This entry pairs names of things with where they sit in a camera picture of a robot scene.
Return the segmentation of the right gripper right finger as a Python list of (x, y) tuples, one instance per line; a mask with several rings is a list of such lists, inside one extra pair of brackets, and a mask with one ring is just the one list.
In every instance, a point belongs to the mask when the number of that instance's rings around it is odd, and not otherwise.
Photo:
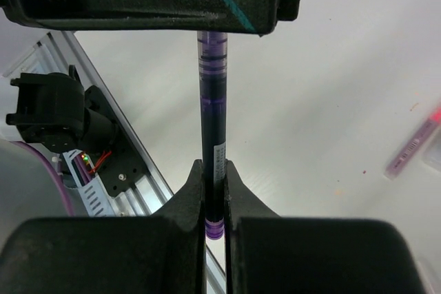
[(226, 165), (228, 293), (423, 293), (409, 250), (388, 222), (277, 215)]

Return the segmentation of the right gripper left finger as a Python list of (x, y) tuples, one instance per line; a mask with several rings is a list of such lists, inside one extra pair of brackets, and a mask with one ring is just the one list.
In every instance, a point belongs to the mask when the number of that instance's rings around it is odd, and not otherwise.
[(204, 293), (205, 231), (196, 160), (150, 216), (37, 218), (1, 250), (2, 293)]

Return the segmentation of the purple ink refill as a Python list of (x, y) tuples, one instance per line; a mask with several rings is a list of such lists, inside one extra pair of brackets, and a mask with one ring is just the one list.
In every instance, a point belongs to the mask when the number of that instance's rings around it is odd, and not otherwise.
[(224, 232), (226, 178), (227, 34), (200, 31), (198, 41), (199, 95), (205, 233), (217, 240)]

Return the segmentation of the red pink pen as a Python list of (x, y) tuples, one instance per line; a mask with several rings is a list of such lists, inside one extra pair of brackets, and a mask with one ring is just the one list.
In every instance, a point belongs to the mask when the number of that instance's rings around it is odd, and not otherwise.
[(435, 130), (440, 126), (440, 105), (438, 105), (421, 126), (413, 133), (399, 152), (387, 165), (384, 175), (394, 180), (400, 175), (407, 163), (416, 155)]

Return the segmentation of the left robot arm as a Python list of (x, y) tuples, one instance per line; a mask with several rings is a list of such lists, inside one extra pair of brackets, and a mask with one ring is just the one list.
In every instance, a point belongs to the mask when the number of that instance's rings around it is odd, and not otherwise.
[[(205, 194), (208, 220), (234, 204), (255, 200), (234, 165), (221, 156), (226, 141), (227, 35), (264, 36), (298, 16), (300, 0), (1, 0), (6, 17), (52, 30), (191, 30), (198, 34), (203, 160), (195, 179)], [(85, 105), (86, 89), (74, 67), (67, 74), (22, 73), (8, 125), (24, 140), (55, 152), (76, 147), (121, 157), (116, 123)]]

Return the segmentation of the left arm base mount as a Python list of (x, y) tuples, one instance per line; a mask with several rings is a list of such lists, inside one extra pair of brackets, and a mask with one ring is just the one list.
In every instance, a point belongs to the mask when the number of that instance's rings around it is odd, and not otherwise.
[(106, 117), (116, 126), (116, 137), (105, 149), (110, 155), (96, 170), (96, 175), (103, 182), (107, 194), (115, 198), (133, 188), (150, 171), (104, 93), (97, 86), (89, 87), (85, 91), (85, 104), (87, 108)]

